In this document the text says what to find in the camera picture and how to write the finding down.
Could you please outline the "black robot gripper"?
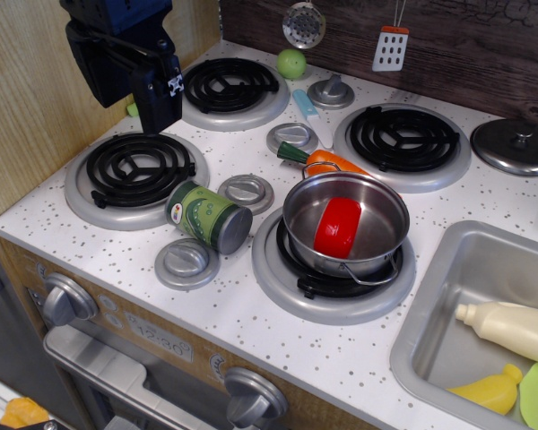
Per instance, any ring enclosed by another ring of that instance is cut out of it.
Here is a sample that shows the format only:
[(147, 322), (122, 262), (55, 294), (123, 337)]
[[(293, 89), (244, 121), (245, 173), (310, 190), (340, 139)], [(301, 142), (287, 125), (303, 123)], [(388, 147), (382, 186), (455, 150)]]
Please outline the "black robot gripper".
[[(65, 33), (74, 59), (104, 108), (132, 92), (145, 133), (158, 134), (181, 119), (183, 75), (163, 28), (170, 1), (59, 4), (70, 15)], [(140, 55), (158, 58), (135, 68)]]

